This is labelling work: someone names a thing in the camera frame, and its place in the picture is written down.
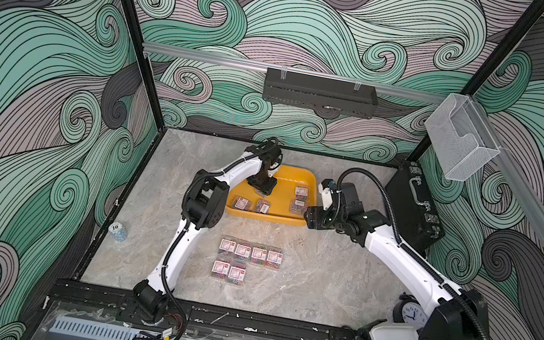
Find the yellow plastic storage tray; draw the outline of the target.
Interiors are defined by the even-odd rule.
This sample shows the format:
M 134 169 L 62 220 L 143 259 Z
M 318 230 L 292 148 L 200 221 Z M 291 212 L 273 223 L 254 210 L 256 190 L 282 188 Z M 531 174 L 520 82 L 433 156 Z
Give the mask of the yellow plastic storage tray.
M 295 199 L 295 187 L 298 185 L 308 187 L 309 189 L 309 199 L 306 201 L 308 207 L 316 204 L 318 197 L 316 176 L 305 168 L 285 165 L 281 166 L 276 172 L 275 178 L 277 179 L 276 188 L 273 189 L 271 195 L 266 197 L 260 195 L 246 181 L 234 187 L 228 196 L 226 212 L 236 217 L 305 228 L 306 222 L 304 217 L 290 213 L 289 205 L 291 200 Z M 250 200 L 252 202 L 251 209 L 249 211 L 234 209 L 232 205 L 236 196 Z M 256 202 L 259 199 L 270 202 L 271 209 L 268 214 L 261 214 L 254 211 Z

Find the paper clip box removed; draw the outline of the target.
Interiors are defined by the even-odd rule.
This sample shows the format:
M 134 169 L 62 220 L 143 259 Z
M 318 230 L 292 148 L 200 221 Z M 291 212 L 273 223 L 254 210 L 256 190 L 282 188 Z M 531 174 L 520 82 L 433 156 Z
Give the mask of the paper clip box removed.
M 231 262 L 226 259 L 216 259 L 214 260 L 212 270 L 210 271 L 210 276 L 216 279 L 222 279 L 222 281 L 227 280 L 228 273 L 230 273 Z
M 246 279 L 247 266 L 243 262 L 235 261 L 231 263 L 227 274 L 227 282 L 236 286 L 242 286 Z

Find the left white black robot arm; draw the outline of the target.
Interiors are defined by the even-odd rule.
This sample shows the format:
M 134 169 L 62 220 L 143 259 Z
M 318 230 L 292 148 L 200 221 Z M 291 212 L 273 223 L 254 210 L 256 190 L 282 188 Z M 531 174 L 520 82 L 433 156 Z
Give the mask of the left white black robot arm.
M 222 219 L 229 194 L 240 183 L 245 181 L 266 195 L 272 193 L 277 185 L 274 173 L 282 164 L 282 158 L 279 141 L 270 137 L 247 147 L 224 167 L 196 172 L 181 198 L 174 239 L 154 270 L 134 287 L 133 298 L 144 320 L 159 323 L 168 307 L 173 305 L 180 312 L 181 323 L 187 321 L 173 291 L 200 237 Z

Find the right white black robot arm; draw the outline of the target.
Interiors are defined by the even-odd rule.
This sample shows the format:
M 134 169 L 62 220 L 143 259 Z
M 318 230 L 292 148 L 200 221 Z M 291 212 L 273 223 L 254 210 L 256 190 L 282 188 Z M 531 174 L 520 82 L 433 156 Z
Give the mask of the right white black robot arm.
M 385 211 L 366 210 L 350 174 L 365 175 L 381 194 Z M 304 213 L 310 230 L 336 231 L 375 255 L 411 292 L 427 321 L 422 327 L 381 321 L 367 340 L 491 340 L 488 304 L 479 292 L 465 290 L 425 260 L 400 234 L 387 190 L 366 169 L 352 167 L 318 186 L 322 203 Z

